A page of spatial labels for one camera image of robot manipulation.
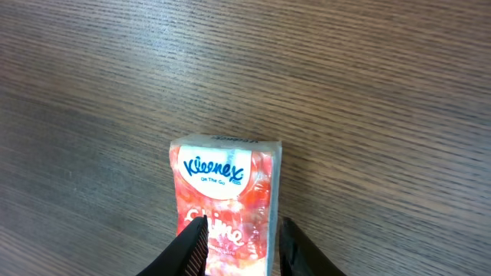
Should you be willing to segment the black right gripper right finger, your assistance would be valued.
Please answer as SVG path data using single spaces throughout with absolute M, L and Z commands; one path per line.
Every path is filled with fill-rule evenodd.
M 281 276 L 346 276 L 290 218 L 279 234 Z

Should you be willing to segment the orange tissue pack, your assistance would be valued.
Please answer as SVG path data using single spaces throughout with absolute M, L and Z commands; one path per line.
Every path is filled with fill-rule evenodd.
M 207 275 L 272 273 L 282 164 L 279 141 L 192 134 L 169 150 L 181 232 L 208 219 Z

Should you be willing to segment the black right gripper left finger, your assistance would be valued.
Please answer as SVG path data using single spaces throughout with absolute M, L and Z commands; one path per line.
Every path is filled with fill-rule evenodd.
M 205 276 L 208 234 L 206 215 L 195 217 L 137 276 Z

